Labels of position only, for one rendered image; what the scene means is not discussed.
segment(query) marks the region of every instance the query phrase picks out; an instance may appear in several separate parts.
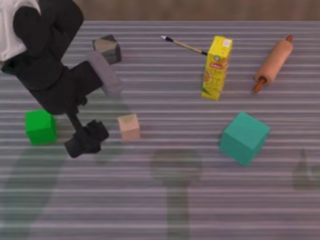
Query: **striped tabletop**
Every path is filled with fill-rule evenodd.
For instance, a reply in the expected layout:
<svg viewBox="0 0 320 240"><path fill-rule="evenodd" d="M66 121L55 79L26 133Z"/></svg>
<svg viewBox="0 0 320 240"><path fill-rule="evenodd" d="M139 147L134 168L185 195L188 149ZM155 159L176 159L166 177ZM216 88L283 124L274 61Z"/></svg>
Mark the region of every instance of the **striped tabletop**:
<svg viewBox="0 0 320 240"><path fill-rule="evenodd" d="M67 156L73 129L31 146L25 112L38 103L0 74L1 240L318 240L320 237L320 22L86 22L63 62L73 67L113 34L121 99L101 90L80 109L110 138L97 155ZM275 42L294 36L276 81L252 95L253 74ZM234 40L219 102L201 98L214 35ZM246 112L271 127L245 168L219 152L223 129ZM117 117L135 113L142 139L122 143Z"/></svg>

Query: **wooden rolling pin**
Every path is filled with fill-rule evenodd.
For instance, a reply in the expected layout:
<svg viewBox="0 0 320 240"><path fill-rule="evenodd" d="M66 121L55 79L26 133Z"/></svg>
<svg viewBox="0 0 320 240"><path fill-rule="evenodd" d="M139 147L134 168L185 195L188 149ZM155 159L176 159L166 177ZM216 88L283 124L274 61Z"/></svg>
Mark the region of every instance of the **wooden rolling pin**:
<svg viewBox="0 0 320 240"><path fill-rule="evenodd" d="M263 86L272 84L276 79L281 67L294 49L292 45L293 38L292 35L289 35L285 40L280 40L276 43L264 64L254 76L254 80L257 82L253 88L255 94L257 94Z"/></svg>

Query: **green cube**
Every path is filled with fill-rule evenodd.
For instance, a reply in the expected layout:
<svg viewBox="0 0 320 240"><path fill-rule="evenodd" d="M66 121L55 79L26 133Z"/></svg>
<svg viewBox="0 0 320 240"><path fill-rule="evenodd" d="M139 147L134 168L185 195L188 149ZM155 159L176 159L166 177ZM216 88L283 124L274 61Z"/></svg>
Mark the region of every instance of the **green cube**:
<svg viewBox="0 0 320 240"><path fill-rule="evenodd" d="M241 112L224 130L220 151L246 167L265 144L269 132L266 124Z"/></svg>
<svg viewBox="0 0 320 240"><path fill-rule="evenodd" d="M25 132L32 145L54 143L57 140L54 116L45 110L27 112L25 114Z"/></svg>

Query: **yellow juice box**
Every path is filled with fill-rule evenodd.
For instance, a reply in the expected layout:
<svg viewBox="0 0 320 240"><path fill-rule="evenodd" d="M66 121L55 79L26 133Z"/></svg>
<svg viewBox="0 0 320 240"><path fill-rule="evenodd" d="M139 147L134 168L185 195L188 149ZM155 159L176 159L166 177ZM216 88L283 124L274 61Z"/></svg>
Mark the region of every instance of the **yellow juice box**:
<svg viewBox="0 0 320 240"><path fill-rule="evenodd" d="M206 58L202 97L219 100L224 89L233 40L215 36Z"/></svg>

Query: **white label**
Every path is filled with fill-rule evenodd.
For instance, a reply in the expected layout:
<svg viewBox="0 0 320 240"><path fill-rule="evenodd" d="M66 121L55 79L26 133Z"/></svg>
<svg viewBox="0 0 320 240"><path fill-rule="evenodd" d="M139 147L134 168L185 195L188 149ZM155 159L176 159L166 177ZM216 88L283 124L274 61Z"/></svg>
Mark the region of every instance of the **white label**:
<svg viewBox="0 0 320 240"><path fill-rule="evenodd" d="M230 44L231 44L231 40L229 39L225 39L222 43L222 46L226 47L226 48L229 48L230 47Z"/></svg>

